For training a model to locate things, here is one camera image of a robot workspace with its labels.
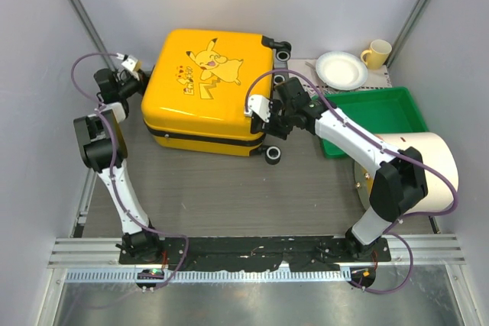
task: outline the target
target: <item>black stripe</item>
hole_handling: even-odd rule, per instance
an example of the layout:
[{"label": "black stripe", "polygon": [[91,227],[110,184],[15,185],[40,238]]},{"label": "black stripe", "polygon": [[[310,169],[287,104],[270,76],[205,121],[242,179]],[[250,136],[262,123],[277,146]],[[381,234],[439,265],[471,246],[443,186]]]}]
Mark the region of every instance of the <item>black stripe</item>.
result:
[{"label": "black stripe", "polygon": [[228,139],[225,137],[204,137],[202,135],[172,133],[170,131],[154,130],[153,128],[147,125],[146,127],[149,130],[149,132],[152,133],[155,137],[168,137],[168,138],[182,139],[182,140],[206,141],[208,143],[235,145],[238,147],[256,147],[257,145],[263,143],[263,140],[265,139],[265,134],[263,134],[261,137],[255,140],[239,140],[239,139]]}]

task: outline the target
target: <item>plate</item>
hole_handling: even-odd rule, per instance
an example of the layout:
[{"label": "plate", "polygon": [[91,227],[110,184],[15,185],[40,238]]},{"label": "plate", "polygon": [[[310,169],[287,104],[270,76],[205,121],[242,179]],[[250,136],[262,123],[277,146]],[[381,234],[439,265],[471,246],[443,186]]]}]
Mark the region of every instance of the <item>plate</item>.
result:
[{"label": "plate", "polygon": [[328,86],[342,91],[351,91],[364,85],[368,71],[360,59],[350,53],[332,51],[316,61],[316,72]]}]

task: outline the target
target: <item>yellow mug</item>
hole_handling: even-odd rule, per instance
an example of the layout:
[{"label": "yellow mug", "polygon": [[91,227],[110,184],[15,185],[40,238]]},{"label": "yellow mug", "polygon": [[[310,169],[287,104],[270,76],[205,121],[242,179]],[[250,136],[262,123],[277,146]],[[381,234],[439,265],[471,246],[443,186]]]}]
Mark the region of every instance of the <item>yellow mug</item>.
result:
[{"label": "yellow mug", "polygon": [[384,65],[385,60],[392,51],[392,46],[384,40],[375,40],[370,44],[370,48],[360,55],[361,61],[368,69],[379,69]]}]

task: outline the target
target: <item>suitcase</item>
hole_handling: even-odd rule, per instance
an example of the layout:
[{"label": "suitcase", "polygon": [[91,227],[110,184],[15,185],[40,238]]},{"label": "suitcase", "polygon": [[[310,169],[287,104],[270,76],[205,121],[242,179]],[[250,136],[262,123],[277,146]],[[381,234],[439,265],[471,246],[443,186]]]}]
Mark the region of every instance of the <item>suitcase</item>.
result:
[{"label": "suitcase", "polygon": [[[236,156],[261,153],[265,136],[245,116],[245,96],[257,77],[273,69],[274,49],[281,61],[290,57],[289,43],[260,34],[172,31],[141,105],[156,142]],[[253,88],[268,98],[271,92],[272,76]]]}]

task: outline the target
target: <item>metal pole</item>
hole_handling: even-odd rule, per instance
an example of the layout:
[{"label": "metal pole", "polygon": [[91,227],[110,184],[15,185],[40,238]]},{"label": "metal pole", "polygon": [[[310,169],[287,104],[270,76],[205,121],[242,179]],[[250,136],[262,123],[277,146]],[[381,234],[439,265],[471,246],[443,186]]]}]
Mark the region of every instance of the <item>metal pole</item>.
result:
[{"label": "metal pole", "polygon": [[411,31],[414,29],[417,21],[421,18],[421,15],[428,6],[429,1],[430,0],[416,0],[416,4],[414,5],[413,10],[407,18],[406,23],[404,23],[404,26],[399,33],[399,36],[397,36],[397,39],[394,42],[392,52],[387,59],[387,68],[390,68],[394,60],[399,55],[399,52],[402,50]]},{"label": "metal pole", "polygon": [[[99,33],[97,32],[95,26],[93,25],[92,21],[90,20],[90,17],[88,13],[86,12],[85,7],[83,7],[83,4],[80,0],[69,0],[71,6],[73,7],[73,10],[75,11],[76,15],[78,16],[79,20],[82,22],[83,27],[85,28],[86,33],[89,35],[90,39],[92,40],[94,46],[96,49],[101,52],[101,53],[108,53],[107,49],[105,48],[105,45],[102,41],[102,38],[99,36]],[[107,64],[107,67],[110,69],[116,69],[114,63],[112,62],[110,56],[102,56],[105,64]]]}]

